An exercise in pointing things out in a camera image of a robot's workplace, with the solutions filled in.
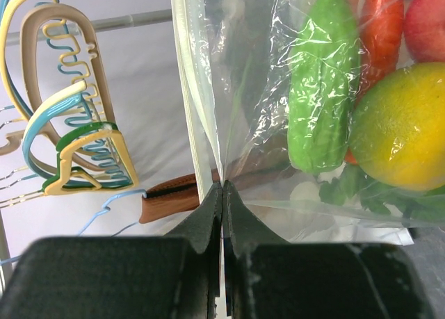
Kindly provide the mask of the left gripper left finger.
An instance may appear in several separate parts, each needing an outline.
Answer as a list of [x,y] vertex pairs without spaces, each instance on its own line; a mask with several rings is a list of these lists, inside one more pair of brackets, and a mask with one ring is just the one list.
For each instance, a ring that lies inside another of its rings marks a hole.
[[163,236],[34,242],[1,297],[2,318],[214,318],[223,190]]

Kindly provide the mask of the clear dotted zip top bag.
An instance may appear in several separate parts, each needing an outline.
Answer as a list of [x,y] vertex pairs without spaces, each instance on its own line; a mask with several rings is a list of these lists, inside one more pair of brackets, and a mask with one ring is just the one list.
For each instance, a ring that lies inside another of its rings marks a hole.
[[[403,1],[403,35],[393,72],[420,63],[411,57],[405,43],[404,21],[411,0]],[[401,243],[408,228],[443,225],[444,221],[404,219],[395,206],[389,207],[390,215],[378,215],[363,209],[357,198],[343,206],[321,201],[320,181],[338,177],[347,164],[359,166],[349,145],[358,106],[355,100],[343,163],[319,174],[292,166],[287,142],[288,57],[314,2],[172,0],[199,194],[205,195],[214,181],[232,183],[234,177],[247,172],[292,167],[296,173],[289,178],[278,176],[237,190],[242,202],[287,241]]]

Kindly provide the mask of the light green cucumber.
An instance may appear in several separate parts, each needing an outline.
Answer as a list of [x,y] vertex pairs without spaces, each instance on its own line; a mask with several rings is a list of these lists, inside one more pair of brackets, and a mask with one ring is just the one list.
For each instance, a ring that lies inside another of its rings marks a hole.
[[293,167],[319,174],[343,163],[359,51],[357,22],[347,0],[315,0],[288,57],[287,142]]

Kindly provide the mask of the yellow lemon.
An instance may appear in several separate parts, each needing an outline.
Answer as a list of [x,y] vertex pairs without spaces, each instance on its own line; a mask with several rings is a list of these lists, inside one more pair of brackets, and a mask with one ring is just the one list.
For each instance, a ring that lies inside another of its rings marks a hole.
[[353,113],[350,150],[372,178],[413,191],[444,185],[444,64],[388,74]]

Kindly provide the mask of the red apple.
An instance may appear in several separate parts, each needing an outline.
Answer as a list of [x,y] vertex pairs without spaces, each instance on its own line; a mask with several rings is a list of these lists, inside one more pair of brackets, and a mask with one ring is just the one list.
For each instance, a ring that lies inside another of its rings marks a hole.
[[444,62],[444,0],[411,0],[404,36],[416,62]]

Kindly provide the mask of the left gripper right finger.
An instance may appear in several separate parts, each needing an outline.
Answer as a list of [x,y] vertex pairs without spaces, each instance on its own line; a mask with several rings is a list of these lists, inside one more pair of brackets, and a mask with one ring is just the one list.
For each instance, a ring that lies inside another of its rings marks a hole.
[[233,318],[433,318],[404,251],[384,243],[290,243],[226,181],[227,312]]

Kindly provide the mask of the orange carrot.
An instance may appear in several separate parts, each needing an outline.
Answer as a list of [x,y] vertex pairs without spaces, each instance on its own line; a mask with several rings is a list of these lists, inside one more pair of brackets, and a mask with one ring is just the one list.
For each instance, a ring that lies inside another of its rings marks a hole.
[[362,69],[357,106],[373,85],[396,69],[403,35],[403,0],[349,0],[358,18]]

